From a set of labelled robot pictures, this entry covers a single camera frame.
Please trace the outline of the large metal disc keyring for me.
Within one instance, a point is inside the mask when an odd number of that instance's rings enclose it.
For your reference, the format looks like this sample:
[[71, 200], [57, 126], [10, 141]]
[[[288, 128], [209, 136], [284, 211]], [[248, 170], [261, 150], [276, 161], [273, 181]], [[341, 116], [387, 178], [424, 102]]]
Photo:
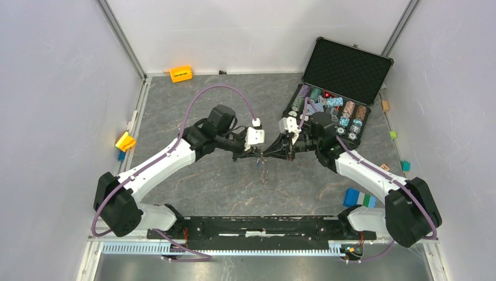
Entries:
[[260, 155], [259, 163], [261, 167], [261, 183], [262, 185], [266, 185], [268, 183], [268, 179], [267, 179], [268, 170], [267, 170], [267, 160], [263, 154]]

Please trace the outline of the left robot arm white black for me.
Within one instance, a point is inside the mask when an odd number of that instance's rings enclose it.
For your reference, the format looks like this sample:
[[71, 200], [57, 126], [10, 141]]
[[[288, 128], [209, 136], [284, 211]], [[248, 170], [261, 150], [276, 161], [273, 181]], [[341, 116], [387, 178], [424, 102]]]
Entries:
[[169, 238], [178, 238], [184, 223], [170, 207], [143, 204], [143, 198], [158, 184], [180, 169], [199, 161], [215, 149], [232, 152], [233, 157], [251, 157], [254, 148], [264, 142], [258, 118], [240, 133], [233, 109], [217, 105], [209, 116], [182, 132], [162, 151], [138, 166], [118, 175], [106, 172], [98, 179], [94, 199], [96, 212], [92, 234], [124, 237], [138, 228], [162, 230]]

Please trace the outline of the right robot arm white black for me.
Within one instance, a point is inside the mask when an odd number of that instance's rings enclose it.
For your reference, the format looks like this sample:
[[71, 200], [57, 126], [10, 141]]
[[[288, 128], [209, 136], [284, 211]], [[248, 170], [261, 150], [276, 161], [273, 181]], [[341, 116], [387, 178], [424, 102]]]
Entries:
[[264, 157], [292, 160], [296, 153], [313, 151], [323, 167], [353, 180], [383, 203], [382, 208], [355, 204], [342, 212], [344, 219], [337, 224], [342, 237], [352, 239], [369, 231], [405, 248], [437, 238], [442, 218], [426, 181], [386, 172], [349, 149], [337, 136], [331, 114], [316, 112], [302, 126], [292, 116], [283, 117], [279, 127], [280, 134]]

